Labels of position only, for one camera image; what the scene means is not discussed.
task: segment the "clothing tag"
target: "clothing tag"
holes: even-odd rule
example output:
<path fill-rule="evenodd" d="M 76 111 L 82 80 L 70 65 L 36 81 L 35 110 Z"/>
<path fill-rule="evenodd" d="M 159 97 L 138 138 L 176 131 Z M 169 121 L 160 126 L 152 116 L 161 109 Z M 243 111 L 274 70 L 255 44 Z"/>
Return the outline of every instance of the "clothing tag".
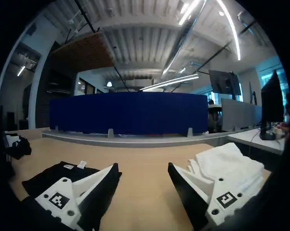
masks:
<path fill-rule="evenodd" d="M 66 165 L 64 165 L 64 167 L 67 168 L 67 169 L 72 169 L 74 166 L 73 165 L 66 164 Z"/>
<path fill-rule="evenodd" d="M 79 164 L 78 164 L 78 168 L 81 168 L 81 169 L 84 169 L 85 165 L 87 164 L 86 161 L 81 161 Z"/>

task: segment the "wooden ceiling panel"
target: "wooden ceiling panel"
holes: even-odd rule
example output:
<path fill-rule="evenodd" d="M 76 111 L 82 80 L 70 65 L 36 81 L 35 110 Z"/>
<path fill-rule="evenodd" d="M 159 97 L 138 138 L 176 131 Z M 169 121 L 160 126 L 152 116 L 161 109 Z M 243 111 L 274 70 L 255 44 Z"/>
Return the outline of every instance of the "wooden ceiling panel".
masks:
<path fill-rule="evenodd" d="M 102 32 L 96 32 L 78 38 L 55 50 L 52 55 L 76 72 L 113 67 L 114 63 L 103 44 L 101 34 Z"/>

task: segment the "monitor stand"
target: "monitor stand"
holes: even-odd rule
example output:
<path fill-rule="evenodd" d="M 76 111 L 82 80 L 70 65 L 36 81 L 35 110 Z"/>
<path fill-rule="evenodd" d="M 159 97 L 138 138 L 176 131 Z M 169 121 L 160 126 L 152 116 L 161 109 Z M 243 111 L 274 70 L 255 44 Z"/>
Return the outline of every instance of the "monitor stand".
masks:
<path fill-rule="evenodd" d="M 266 131 L 267 131 L 267 122 L 262 122 L 262 124 L 260 126 L 259 137 L 263 141 L 273 141 L 273 140 L 275 140 L 275 134 L 269 134 Z"/>
<path fill-rule="evenodd" d="M 269 134 L 269 133 L 260 133 L 259 137 L 263 140 L 263 141 L 273 141 L 275 140 L 275 134 Z"/>

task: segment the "computer monitor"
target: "computer monitor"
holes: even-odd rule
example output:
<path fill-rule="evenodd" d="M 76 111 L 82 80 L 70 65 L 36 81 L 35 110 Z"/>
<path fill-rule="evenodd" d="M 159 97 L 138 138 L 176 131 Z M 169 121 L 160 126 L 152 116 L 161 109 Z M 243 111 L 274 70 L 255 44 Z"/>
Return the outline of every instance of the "computer monitor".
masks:
<path fill-rule="evenodd" d="M 260 138 L 275 140 L 274 134 L 267 133 L 267 124 L 284 121 L 283 96 L 277 72 L 274 71 L 270 80 L 262 88 L 262 125 Z"/>
<path fill-rule="evenodd" d="M 253 96 L 254 96 L 254 103 L 255 103 L 255 105 L 257 105 L 256 93 L 254 91 L 252 91 L 251 82 L 249 82 L 249 83 L 250 83 L 250 104 L 253 103 Z"/>
<path fill-rule="evenodd" d="M 232 95 L 234 100 L 236 95 L 241 95 L 239 80 L 234 73 L 209 70 L 209 76 L 214 93 Z"/>

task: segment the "white desk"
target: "white desk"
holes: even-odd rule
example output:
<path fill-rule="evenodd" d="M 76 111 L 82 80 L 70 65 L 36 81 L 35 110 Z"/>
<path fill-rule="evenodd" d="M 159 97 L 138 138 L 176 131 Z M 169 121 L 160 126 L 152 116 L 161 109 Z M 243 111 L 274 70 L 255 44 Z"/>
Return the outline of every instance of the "white desk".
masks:
<path fill-rule="evenodd" d="M 220 108 L 222 108 L 222 104 L 212 104 L 212 105 L 208 105 L 208 108 L 214 108 L 214 107 L 220 107 Z"/>
<path fill-rule="evenodd" d="M 253 129 L 245 132 L 230 134 L 227 136 L 227 138 L 235 142 L 239 142 L 242 144 L 246 144 L 255 148 L 259 148 L 268 152 L 281 155 L 284 150 L 285 138 L 279 139 L 278 140 L 279 143 L 277 141 L 263 141 L 259 137 L 259 132 L 260 130 Z"/>

